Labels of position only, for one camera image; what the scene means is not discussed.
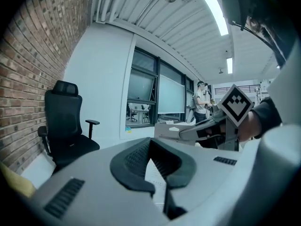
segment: fluorescent light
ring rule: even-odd
[[[227,58],[227,65],[228,65],[228,73],[232,73],[232,65],[233,65],[232,58]]]
[[[221,36],[229,34],[228,28],[226,25],[226,20],[222,15],[222,9],[217,0],[205,0],[209,6],[215,21],[217,23],[218,29],[220,30]]]

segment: white t-shirt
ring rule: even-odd
[[[194,93],[193,95],[193,99],[194,99],[194,104],[195,104],[195,110],[197,113],[200,113],[200,114],[206,114],[207,110],[205,108],[205,105],[199,105],[198,102],[197,102],[197,98],[200,98],[200,100],[202,102],[205,102],[206,99],[205,99],[205,96],[203,94],[203,92],[200,92],[199,90]]]

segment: black office chair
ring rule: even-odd
[[[79,96],[77,85],[65,81],[57,81],[53,90],[45,93],[45,112],[48,122],[38,128],[43,145],[59,170],[80,156],[99,150],[99,145],[91,140],[92,127],[98,121],[86,120],[89,126],[89,138],[82,135],[79,113],[82,97]]]
[[[127,121],[134,121],[134,122],[136,122],[137,119],[133,118],[134,115],[137,115],[137,113],[132,113],[132,115],[131,115],[131,109],[128,106],[128,103],[127,103],[127,116],[128,116]]]

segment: corrugated metal ceiling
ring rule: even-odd
[[[204,0],[99,0],[98,5],[97,21],[118,25],[123,20],[122,24],[156,36],[190,64],[200,79],[217,83],[262,75],[272,78],[277,73],[271,49],[258,38],[231,26],[230,33],[221,36]],[[227,74],[228,57],[234,57],[232,75]]]

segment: whiteboard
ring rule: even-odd
[[[184,113],[185,86],[160,75],[158,114]]]

